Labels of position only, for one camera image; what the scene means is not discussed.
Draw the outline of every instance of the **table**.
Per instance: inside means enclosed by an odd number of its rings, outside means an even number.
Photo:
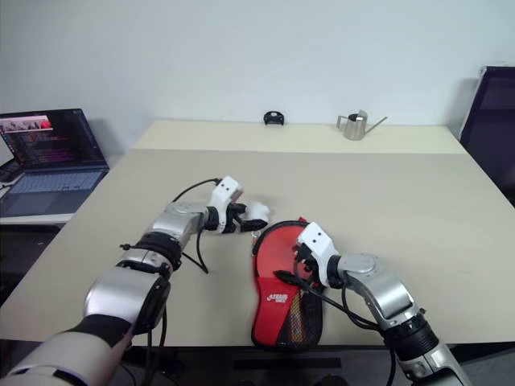
[[[106,159],[109,168],[113,168],[121,156],[115,155]],[[10,182],[15,183],[21,175],[15,180]],[[8,192],[6,189],[0,191],[0,197]],[[0,225],[57,225],[63,226],[72,217],[74,213],[62,213],[59,215],[44,215],[44,216],[18,216],[18,217],[0,217]]]
[[[274,222],[303,216],[342,253],[380,256],[444,341],[515,340],[515,211],[446,128],[380,126],[350,142],[330,125],[183,121],[156,121],[102,180],[0,309],[0,338],[41,341],[77,324],[118,245],[137,241],[185,187],[225,175],[245,187],[242,202],[269,205]],[[206,202],[211,189],[187,198]],[[184,261],[172,276],[166,345],[252,344],[250,243],[203,235],[211,272]],[[357,296],[349,302],[369,314]],[[323,323],[320,344],[382,344],[328,306]]]

